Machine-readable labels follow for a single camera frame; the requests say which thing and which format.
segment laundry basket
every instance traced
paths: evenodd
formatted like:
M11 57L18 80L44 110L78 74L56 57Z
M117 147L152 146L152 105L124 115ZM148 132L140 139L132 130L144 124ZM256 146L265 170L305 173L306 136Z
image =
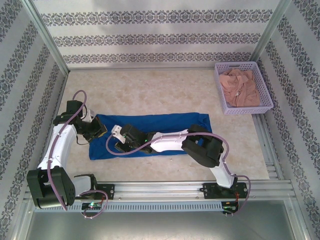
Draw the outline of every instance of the laundry basket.
M252 70L256 88L259 91L260 105L254 107L233 107L226 102L225 94L219 82L219 75L229 69L240 69L241 71ZM225 115L229 114L264 114L274 107L265 81L261 76L258 65L254 61L238 62L217 62L214 68L214 80L218 89L222 111Z

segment marble floor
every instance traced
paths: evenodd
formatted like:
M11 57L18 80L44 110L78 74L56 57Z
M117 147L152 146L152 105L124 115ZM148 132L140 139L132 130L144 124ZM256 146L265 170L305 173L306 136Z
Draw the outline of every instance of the marble floor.
M269 179L251 115L223 115L213 70L73 70L59 114L77 90L87 107L105 115L199 112L210 116L214 133L230 145L230 170L252 180ZM69 176L93 173L98 181L209 181L211 171L188 155L89 159L89 145L72 145Z

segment patterned wallpaper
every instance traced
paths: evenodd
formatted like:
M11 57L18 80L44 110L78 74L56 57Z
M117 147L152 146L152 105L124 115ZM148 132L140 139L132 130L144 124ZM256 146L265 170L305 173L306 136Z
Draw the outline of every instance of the patterned wallpaper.
M293 0L258 61L274 103L265 120L311 239L320 239L319 20L319 0Z
M34 0L75 68L248 61L280 0Z
M41 159L65 77L19 0L0 1L0 239Z

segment wall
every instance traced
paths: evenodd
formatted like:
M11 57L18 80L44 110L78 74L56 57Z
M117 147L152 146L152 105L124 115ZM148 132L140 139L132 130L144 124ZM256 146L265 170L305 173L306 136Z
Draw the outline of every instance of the wall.
M279 0L35 0L70 68L248 61Z
M64 83L19 0L0 0L0 239L11 235Z
M258 61L273 99L265 114L312 239L320 238L320 1L293 0Z

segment blue cloth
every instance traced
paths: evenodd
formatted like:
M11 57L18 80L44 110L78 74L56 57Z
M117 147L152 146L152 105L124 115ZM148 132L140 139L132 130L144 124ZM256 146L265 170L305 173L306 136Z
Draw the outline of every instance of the blue cloth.
M174 133L190 128L192 124L198 124L205 129L212 131L208 114L190 112L190 113L173 113L162 115L145 115L145 116L118 116L118 115L101 115L98 114L101 122L106 126L108 132L102 137L94 139L90 143L89 157L91 160L113 159L117 156L112 155L106 149L107 138L111 135L111 129L114 125L124 126L131 124L144 133L161 132ZM115 144L119 140L112 138L109 141L109 148L114 152ZM185 154L184 151L163 151L155 154L146 154L143 152L135 152L133 154L122 156L123 158L147 157L154 155L180 155Z

